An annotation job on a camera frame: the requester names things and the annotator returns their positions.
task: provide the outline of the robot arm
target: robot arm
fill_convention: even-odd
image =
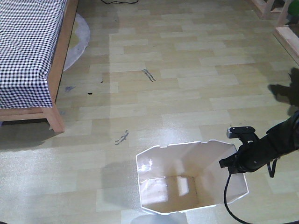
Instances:
[[[220,160],[220,167],[228,167],[230,174],[236,174],[254,172],[268,164],[270,176],[273,177],[277,159],[299,149],[299,111],[272,127],[261,139],[254,132],[255,129],[250,126],[228,129],[227,137],[239,138],[242,145],[235,154]]]

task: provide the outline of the black cable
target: black cable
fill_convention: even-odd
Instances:
[[[106,5],[109,4],[113,4],[113,3],[121,3],[121,4],[135,4],[137,3],[139,0],[136,0],[134,2],[122,2],[122,1],[111,1],[111,2],[105,2],[104,0],[101,0],[102,2],[104,2]]]
[[[226,210],[228,211],[228,213],[231,215],[231,217],[233,217],[233,218],[234,218],[235,220],[237,220],[238,222],[243,223],[243,224],[252,224],[252,223],[247,223],[247,222],[245,222],[245,221],[239,219],[237,216],[235,216],[235,215],[230,211],[230,209],[229,209],[229,207],[228,207],[228,203],[227,203],[227,199],[226,199],[226,194],[227,194],[228,184],[229,184],[229,181],[230,181],[230,177],[231,177],[231,176],[232,176],[232,175],[229,174],[229,176],[228,176],[228,181],[226,182],[225,189],[224,189],[224,194],[223,194],[225,208],[226,208]],[[294,221],[294,222],[290,222],[290,223],[283,223],[283,224],[299,224],[299,220]]]

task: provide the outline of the black and white checkered fabric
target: black and white checkered fabric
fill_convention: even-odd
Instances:
[[[0,108],[52,107],[47,74],[67,0],[0,0]]]

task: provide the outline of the white box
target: white box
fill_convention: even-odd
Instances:
[[[223,204],[227,168],[219,160],[234,154],[232,144],[217,140],[154,146],[136,156],[141,207],[145,212],[173,212]],[[248,194],[244,174],[233,174],[228,203]]]

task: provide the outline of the black mark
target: black mark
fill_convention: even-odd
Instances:
[[[152,74],[147,69],[143,69],[142,71],[150,79],[151,82],[155,81],[154,77],[152,76]]]
[[[117,142],[115,145],[121,144],[121,142],[123,142],[124,140],[127,139],[128,135],[129,135],[129,132],[128,132],[128,130],[126,130],[125,133],[120,137],[120,139],[115,141],[115,142]]]

